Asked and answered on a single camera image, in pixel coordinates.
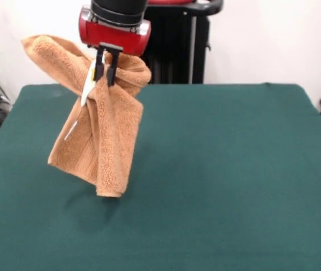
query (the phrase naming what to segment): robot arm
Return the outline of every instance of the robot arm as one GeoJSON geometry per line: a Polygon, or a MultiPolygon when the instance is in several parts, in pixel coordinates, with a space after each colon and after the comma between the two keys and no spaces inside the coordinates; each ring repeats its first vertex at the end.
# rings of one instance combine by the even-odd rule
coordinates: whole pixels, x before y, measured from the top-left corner
{"type": "Polygon", "coordinates": [[[120,52],[141,56],[148,44],[151,24],[143,19],[148,0],[91,0],[79,18],[81,41],[97,49],[94,81],[104,74],[104,51],[112,54],[107,72],[108,85],[114,84],[120,52]]]}

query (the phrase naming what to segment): green felt surface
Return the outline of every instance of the green felt surface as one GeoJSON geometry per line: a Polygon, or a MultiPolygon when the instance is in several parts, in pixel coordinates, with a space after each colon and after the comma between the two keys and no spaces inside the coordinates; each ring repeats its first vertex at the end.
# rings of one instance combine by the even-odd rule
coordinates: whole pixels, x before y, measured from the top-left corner
{"type": "Polygon", "coordinates": [[[321,270],[321,117],[293,85],[149,86],[119,200],[48,166],[75,97],[0,131],[0,270],[321,270]]]}

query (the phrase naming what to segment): black clamp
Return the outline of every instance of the black clamp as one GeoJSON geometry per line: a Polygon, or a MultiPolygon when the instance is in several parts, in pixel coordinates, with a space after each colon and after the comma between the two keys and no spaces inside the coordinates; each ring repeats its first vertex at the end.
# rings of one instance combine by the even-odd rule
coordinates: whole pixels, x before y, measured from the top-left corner
{"type": "Polygon", "coordinates": [[[115,75],[117,63],[119,60],[119,54],[123,51],[122,47],[112,45],[109,43],[101,42],[98,48],[98,52],[96,54],[96,64],[95,64],[95,73],[94,73],[94,81],[97,82],[104,75],[104,64],[103,64],[103,55],[104,50],[109,52],[112,55],[112,60],[110,67],[107,72],[107,80],[108,86],[113,86],[115,83],[115,75]]]}

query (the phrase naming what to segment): black stand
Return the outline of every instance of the black stand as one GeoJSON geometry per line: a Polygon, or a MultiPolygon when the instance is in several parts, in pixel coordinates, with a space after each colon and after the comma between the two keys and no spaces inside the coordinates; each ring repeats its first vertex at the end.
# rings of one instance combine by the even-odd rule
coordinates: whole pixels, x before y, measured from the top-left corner
{"type": "Polygon", "coordinates": [[[205,5],[149,5],[145,19],[152,24],[142,56],[152,71],[151,84],[202,84],[210,23],[223,1],[205,5]]]}

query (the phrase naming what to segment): orange towel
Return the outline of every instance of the orange towel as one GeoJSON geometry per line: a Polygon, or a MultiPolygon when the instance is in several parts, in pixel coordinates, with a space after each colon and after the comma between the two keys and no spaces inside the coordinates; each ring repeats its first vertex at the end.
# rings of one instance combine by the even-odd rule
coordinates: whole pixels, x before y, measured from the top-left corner
{"type": "Polygon", "coordinates": [[[48,163],[95,185],[98,196],[121,197],[143,113],[143,105],[135,97],[149,83],[150,70],[140,58],[120,54],[115,85],[109,88],[105,75],[111,55],[106,54],[105,75],[81,109],[80,96],[92,59],[59,37],[34,36],[22,44],[36,65],[79,96],[48,163]]]}

